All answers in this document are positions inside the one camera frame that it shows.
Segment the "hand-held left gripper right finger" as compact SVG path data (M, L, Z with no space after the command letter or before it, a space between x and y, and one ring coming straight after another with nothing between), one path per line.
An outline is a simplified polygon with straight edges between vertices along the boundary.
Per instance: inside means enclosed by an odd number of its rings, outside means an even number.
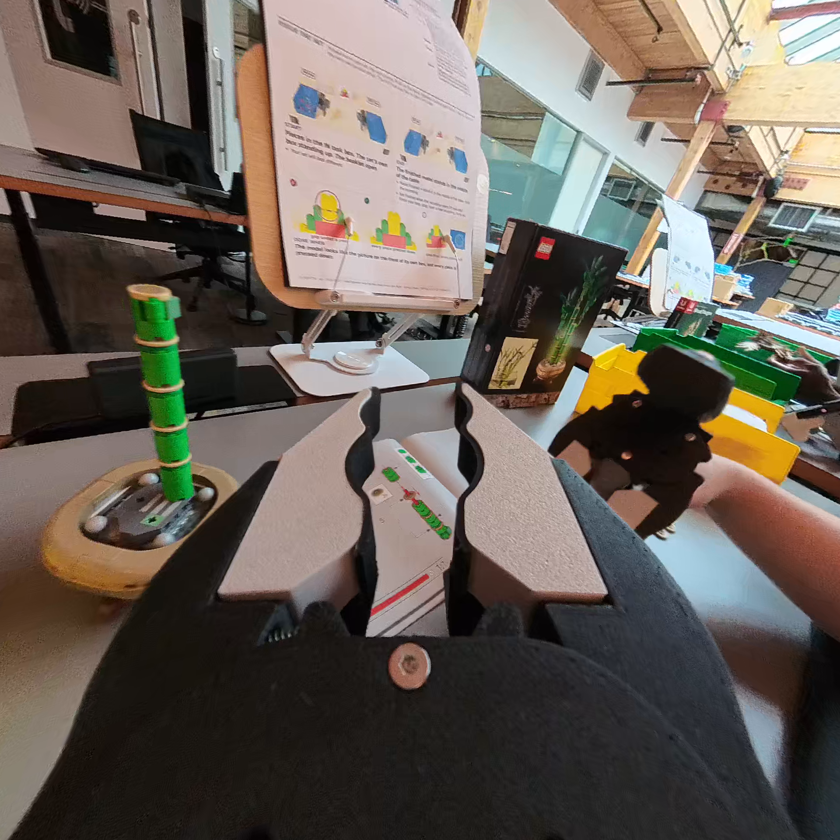
M468 384L455 393L453 607L599 605L607 588L550 454Z

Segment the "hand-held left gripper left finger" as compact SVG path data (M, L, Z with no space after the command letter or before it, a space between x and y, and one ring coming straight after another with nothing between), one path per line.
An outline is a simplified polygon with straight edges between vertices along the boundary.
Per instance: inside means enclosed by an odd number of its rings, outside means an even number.
M229 601L370 611L378 579L371 501L382 394L362 390L278 460L218 589Z

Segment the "person's right forearm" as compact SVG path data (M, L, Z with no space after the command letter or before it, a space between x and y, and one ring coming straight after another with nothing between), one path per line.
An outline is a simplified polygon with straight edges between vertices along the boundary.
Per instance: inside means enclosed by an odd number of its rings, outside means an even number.
M839 640L839 520L727 458L696 467L703 509L826 635Z

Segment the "grey desk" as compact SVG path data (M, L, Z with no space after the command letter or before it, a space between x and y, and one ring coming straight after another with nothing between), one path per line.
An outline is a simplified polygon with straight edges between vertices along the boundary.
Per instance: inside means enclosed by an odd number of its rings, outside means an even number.
M99 599L45 572L42 532L88 482L151 456L146 429L2 451L2 838L54 765L120 623ZM648 545L715 637L759 761L782 791L786 725L811 635L806 615L705 516L687 513L668 541Z

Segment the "wooden side desk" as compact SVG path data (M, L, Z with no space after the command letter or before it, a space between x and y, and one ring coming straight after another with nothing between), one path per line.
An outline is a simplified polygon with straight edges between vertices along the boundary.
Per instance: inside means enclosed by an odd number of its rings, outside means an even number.
M61 218L57 224L44 224L44 228L172 245L195 244L200 249L211 249L220 255L242 253L245 255L245 281L242 285L234 285L234 288L245 295L245 321L250 322L256 304L250 283L252 250L247 216L230 213L228 204L219 206L207 201L209 198L228 200L228 193L181 182L168 175L116 164L107 164L102 169L96 167L95 161L75 155L9 145L1 147L1 187L9 205L18 250L40 321L50 348L58 354L72 353L72 343L40 251L38 229L24 204L25 193L197 220L201 225L199 229L181 230L173 229L172 225L141 222L133 218L71 214Z

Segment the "yellow storage bin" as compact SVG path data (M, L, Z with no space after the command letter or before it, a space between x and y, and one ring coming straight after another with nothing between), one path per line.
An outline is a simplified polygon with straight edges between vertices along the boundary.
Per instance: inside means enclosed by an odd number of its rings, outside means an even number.
M604 408L615 395L647 392L637 375L643 351L630 351L622 343L597 354L574 412ZM801 448L779 435L782 405L734 388L718 417L702 424L711 436L710 451L758 472L781 484L791 473Z

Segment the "green storage bin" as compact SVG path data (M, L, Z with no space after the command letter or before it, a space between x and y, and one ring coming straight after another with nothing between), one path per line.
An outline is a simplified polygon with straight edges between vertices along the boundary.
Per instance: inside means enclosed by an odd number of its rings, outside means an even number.
M783 371L768 361L698 337L680 336L674 329L642 328L636 336L632 350L649 352L665 344L708 354L730 374L735 388L772 403L792 402L802 383L798 374Z
M775 357L774 348L784 346L787 356L796 357L804 347L830 371L838 366L838 337L805 329L785 321L723 323L716 343L752 359L769 363Z

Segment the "open instruction booklet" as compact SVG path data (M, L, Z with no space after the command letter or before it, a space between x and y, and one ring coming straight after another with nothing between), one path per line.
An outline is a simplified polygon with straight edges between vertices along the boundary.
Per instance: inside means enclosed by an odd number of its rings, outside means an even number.
M371 504L377 582L368 637L448 635L445 576L455 545L458 498L454 429L373 445L364 483Z

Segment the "small toy set box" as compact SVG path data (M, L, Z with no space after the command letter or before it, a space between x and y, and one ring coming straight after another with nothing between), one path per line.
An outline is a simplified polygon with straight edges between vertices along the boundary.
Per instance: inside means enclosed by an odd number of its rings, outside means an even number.
M674 330L680 337L702 339L706 336L718 310L719 306L714 301L681 297L668 316L665 329Z

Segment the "black toy set box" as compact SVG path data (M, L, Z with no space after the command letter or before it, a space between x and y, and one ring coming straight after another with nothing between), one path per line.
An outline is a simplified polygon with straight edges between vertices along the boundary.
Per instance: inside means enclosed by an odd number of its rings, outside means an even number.
M511 217L460 374L500 410L555 404L627 249Z

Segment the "brown branch toy model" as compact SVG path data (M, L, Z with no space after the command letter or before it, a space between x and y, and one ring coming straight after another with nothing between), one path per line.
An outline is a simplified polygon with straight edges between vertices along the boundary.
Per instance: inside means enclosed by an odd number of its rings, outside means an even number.
M768 333L759 332L754 338L738 342L736 349L744 353L767 351L767 364L798 376L800 384L794 396L798 403L816 406L839 399L837 385L825 365L803 347L793 351Z

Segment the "black plastic case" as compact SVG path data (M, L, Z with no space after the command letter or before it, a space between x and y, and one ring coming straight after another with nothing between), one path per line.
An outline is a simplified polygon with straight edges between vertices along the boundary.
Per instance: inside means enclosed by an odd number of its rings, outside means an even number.
M297 394L268 349L183 351L188 418L293 405ZM2 359L2 439L35 445L147 428L137 353Z

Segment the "green bamboo toy model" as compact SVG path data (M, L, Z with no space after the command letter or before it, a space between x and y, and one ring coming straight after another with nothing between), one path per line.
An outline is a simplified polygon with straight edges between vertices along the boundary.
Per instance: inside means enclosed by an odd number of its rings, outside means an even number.
M238 488L223 470L193 462L178 297L150 283L127 286L127 293L156 460L123 465L87 484L53 514L40 545L41 562L58 581L111 601L139 598Z

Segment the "document stand with paper sheet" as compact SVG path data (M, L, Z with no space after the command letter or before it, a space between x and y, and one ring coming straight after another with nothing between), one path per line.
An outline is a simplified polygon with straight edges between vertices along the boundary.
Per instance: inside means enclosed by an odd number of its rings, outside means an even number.
M666 247L655 248L650 260L647 305L663 317L676 309L681 298L711 303L715 256L705 217L680 201L664 196L660 203Z

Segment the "black office chair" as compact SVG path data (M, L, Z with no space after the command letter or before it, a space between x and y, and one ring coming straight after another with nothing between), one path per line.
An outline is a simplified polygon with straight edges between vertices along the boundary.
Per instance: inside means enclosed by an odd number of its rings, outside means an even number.
M184 183L186 196L198 204L202 210L209 212L211 207L233 215L245 215L247 202L245 194L245 178L242 172L235 172L232 176L230 189L225 191L221 187L211 187ZM180 259L187 255L199 256L201 263L192 268L184 268L163 276L163 280L181 280L187 282L194 279L196 286L192 298L186 305L189 312L196 312L204 291L214 282L230 291L237 292L245 299L245 307L234 309L230 318L236 322L250 326L264 326L267 315L258 310L257 301L251 285L251 251L248 231L243 226L223 224L208 220L199 224L199 231L204 237L210 237L210 245L176 245L175 252ZM224 259L235 262L236 256L241 255L241 264L245 268L242 279L230 274L222 265Z

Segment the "wooden document stand white base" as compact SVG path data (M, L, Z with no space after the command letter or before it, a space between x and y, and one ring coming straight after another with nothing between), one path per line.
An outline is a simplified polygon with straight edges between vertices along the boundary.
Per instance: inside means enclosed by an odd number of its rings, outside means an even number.
M250 49L238 67L236 79L238 120L243 148L243 173L248 205L250 249L257 274L268 292L296 313L318 310L309 331L299 343L269 348L269 356L301 401L313 403L351 396L369 387L383 391L412 389L459 381L466 358L463 339L403 342L397 340L420 316L439 312L470 314L480 303L485 283L489 172L479 152L478 212L471 246L471 283L464 301L429 298L356 296L344 292L295 288L286 265L291 236L281 233L277 195L277 169L270 118L270 86L266 49ZM382 339L372 342L318 343L317 339L339 305L359 304L368 309L382 305L397 315L395 326Z

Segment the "printed instruction paper sheet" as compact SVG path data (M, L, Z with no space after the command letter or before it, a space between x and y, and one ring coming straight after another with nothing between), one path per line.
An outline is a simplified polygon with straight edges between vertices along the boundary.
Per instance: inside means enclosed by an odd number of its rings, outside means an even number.
M441 3L262 3L292 287L466 300L480 173L473 61Z

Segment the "black monitor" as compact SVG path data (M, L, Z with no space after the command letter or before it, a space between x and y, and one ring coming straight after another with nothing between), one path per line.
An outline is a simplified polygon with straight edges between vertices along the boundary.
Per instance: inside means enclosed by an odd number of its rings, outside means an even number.
M141 169L181 183L224 189L215 171L211 144L201 131L129 111Z

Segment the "white door with window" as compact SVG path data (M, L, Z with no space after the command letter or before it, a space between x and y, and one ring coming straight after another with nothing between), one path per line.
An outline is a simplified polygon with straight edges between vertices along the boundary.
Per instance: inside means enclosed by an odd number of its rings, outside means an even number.
M131 112L158 118L151 2L2 1L2 37L33 145L134 165Z

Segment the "wall air vent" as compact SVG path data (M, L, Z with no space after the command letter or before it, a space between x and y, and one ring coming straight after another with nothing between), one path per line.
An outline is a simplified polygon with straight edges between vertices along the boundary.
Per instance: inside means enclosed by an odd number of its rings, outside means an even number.
M575 85L575 91L588 102L592 101L597 91L605 67L605 62L591 49Z

